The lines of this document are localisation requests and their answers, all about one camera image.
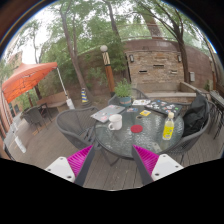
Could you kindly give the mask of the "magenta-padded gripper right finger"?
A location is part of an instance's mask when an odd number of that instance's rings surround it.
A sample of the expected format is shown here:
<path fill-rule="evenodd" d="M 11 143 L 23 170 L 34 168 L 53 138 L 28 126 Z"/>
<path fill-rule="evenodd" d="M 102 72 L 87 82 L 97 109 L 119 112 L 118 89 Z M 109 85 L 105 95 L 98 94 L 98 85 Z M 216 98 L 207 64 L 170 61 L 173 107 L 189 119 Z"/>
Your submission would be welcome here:
<path fill-rule="evenodd" d="M 137 145 L 132 146 L 132 156 L 136 162 L 143 185 L 183 169 L 182 165 L 167 154 L 157 155 Z"/>

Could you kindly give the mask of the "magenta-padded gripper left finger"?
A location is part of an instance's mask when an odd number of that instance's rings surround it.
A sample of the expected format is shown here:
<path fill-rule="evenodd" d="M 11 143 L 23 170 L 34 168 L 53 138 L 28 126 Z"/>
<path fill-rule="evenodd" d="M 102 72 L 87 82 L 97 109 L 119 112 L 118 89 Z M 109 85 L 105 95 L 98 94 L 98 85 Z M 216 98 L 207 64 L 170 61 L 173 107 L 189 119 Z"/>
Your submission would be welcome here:
<path fill-rule="evenodd" d="M 46 168 L 46 171 L 82 186 L 94 155 L 94 147 L 90 145 L 69 157 L 57 158 Z"/>

